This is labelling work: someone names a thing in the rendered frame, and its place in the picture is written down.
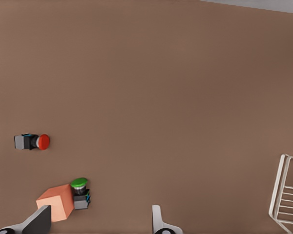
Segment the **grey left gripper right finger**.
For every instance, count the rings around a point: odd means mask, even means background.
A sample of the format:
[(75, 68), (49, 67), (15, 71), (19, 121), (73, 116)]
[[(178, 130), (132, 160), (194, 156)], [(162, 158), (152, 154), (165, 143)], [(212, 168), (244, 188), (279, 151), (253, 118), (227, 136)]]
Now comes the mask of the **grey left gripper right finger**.
[(162, 220), (161, 207), (152, 205), (152, 232), (153, 234), (183, 234), (177, 226), (167, 224)]

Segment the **orange cube block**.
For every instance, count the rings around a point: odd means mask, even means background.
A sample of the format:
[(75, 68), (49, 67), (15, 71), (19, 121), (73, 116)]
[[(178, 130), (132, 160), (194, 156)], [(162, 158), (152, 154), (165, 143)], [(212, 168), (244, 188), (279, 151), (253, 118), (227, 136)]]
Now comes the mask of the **orange cube block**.
[(37, 200), (38, 208), (43, 205), (51, 206), (51, 222), (68, 219), (74, 210), (74, 201), (69, 184), (47, 189)]

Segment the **red button switch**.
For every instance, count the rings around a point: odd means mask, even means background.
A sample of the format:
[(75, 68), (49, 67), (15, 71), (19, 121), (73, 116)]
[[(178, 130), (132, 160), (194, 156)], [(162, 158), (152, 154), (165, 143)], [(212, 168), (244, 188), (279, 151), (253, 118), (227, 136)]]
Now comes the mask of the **red button switch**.
[(19, 150), (46, 150), (50, 145), (50, 137), (47, 134), (21, 134), (14, 136), (14, 145)]

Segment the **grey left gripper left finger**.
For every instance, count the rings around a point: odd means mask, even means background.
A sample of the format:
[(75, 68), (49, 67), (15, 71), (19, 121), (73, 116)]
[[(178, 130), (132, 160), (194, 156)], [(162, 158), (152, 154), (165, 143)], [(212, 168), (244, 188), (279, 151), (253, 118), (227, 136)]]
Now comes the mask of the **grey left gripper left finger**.
[(0, 229), (0, 234), (49, 234), (51, 206), (43, 205), (24, 222)]

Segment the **green button switch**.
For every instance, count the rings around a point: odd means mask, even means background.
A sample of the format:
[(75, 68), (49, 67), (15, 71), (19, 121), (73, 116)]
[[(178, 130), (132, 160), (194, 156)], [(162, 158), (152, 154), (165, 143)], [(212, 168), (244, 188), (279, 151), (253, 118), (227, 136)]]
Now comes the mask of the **green button switch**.
[(88, 180), (85, 177), (80, 177), (70, 183), (75, 210), (87, 209), (91, 202), (87, 182)]

